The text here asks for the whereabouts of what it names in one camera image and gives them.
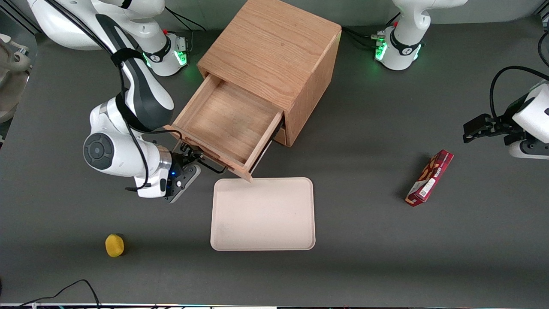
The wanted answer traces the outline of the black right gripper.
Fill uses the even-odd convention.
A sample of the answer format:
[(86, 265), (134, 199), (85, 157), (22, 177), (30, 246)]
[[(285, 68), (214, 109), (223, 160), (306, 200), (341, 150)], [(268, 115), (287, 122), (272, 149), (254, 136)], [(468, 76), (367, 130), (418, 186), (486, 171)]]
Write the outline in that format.
[[(180, 151), (182, 155), (189, 156), (189, 164), (203, 165), (203, 154), (193, 153), (193, 148), (190, 145), (183, 143), (180, 146)], [(183, 165), (182, 155), (170, 152), (170, 168), (167, 171), (167, 176), (163, 178), (164, 198), (179, 198), (188, 187), (190, 176)]]

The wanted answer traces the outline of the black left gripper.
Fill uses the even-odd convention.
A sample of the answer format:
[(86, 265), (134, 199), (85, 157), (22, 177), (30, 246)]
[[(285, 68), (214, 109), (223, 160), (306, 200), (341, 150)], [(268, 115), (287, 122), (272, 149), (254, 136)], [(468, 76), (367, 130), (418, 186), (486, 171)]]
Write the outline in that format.
[(505, 135), (505, 145), (511, 145), (514, 142), (526, 139), (524, 129), (513, 120), (513, 116), (519, 112), (525, 101), (526, 97), (520, 97), (512, 102), (502, 115), (497, 115), (494, 99), (491, 97), (489, 99), (489, 106), (492, 117), (489, 114), (480, 114), (472, 120), (467, 121), (463, 125), (463, 143), (470, 143), (481, 137), (491, 137), (493, 126), (495, 128), (495, 135)]

